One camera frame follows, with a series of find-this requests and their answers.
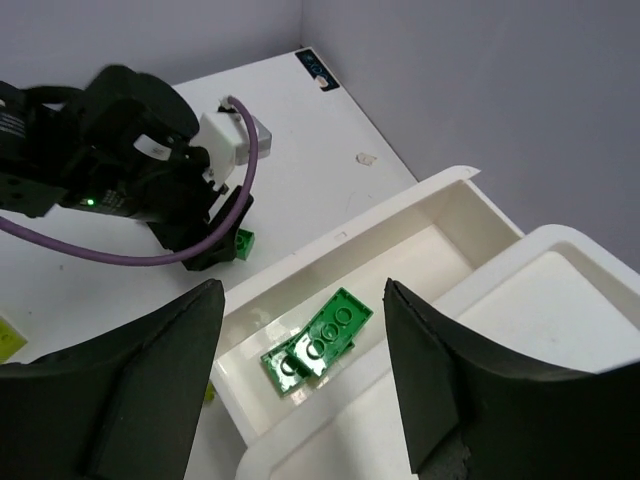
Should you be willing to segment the lime long lego brick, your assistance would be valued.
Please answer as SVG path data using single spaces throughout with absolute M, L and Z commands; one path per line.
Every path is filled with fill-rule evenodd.
M 27 343 L 28 340 L 2 316 L 0 318 L 0 363 L 7 362 Z

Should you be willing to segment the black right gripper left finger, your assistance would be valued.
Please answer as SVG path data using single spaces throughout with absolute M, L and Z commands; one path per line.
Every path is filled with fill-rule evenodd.
M 181 479 L 225 307 L 208 280 L 31 363 L 1 368 L 5 479 Z

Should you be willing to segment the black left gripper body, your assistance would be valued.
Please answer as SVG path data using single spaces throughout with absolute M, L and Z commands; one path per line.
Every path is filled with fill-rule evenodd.
M 198 120 L 169 84 L 109 65 L 84 88 L 55 87 L 54 102 L 56 205 L 176 229 L 209 221 L 209 157 L 192 146 Z

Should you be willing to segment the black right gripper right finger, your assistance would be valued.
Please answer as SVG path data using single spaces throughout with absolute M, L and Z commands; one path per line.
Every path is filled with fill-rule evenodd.
M 504 347 L 388 280 L 384 318 L 421 479 L 635 479 L 639 367 L 602 373 Z

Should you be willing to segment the small white scrap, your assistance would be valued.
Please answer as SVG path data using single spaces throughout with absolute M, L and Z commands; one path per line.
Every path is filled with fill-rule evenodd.
M 356 155 L 355 160 L 361 165 L 371 166 L 376 162 L 377 157 L 361 152 Z

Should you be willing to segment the green lego plate two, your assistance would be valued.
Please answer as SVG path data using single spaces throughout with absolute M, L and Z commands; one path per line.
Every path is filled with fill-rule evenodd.
M 368 306 L 339 288 L 286 352 L 308 374 L 320 378 L 347 351 L 372 315 Z

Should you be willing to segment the green small lego brick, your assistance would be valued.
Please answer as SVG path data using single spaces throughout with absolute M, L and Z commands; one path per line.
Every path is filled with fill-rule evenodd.
M 242 261 L 246 261 L 253 249 L 255 243 L 255 233 L 240 228 L 235 237 L 236 258 Z

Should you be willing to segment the lime small lego brick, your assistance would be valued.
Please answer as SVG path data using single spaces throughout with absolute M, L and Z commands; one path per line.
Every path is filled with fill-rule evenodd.
M 216 396 L 216 391 L 215 388 L 213 386 L 213 384 L 211 382 L 209 382 L 207 384 L 206 390 L 205 390 L 205 398 L 204 398 L 204 403 L 205 404 L 210 404 Z

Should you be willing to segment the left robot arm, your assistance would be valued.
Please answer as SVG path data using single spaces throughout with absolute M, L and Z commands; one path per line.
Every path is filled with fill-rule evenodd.
M 1 87 L 1 207 L 44 217 L 52 208 L 145 223 L 163 254 L 99 252 L 10 220 L 4 232 L 93 262 L 202 271 L 236 258 L 271 132 L 239 99 L 196 115 L 160 78 L 104 67 L 84 88 Z

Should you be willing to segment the green lego plate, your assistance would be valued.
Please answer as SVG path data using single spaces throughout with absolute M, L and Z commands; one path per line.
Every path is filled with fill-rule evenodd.
M 318 375 L 308 365 L 294 355 L 298 341 L 290 338 L 275 346 L 260 357 L 261 363 L 269 376 L 278 395 L 283 397 L 293 393 L 308 381 L 318 383 L 328 374 L 330 364 L 327 358 L 327 343 L 323 340 L 303 340 L 301 353 L 311 363 L 323 361 L 325 370 Z

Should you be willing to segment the blue corner sticker left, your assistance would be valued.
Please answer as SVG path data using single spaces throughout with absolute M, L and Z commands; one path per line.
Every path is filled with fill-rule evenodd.
M 340 88 L 339 82 L 313 49 L 305 48 L 299 50 L 295 53 L 295 56 L 323 92 Z

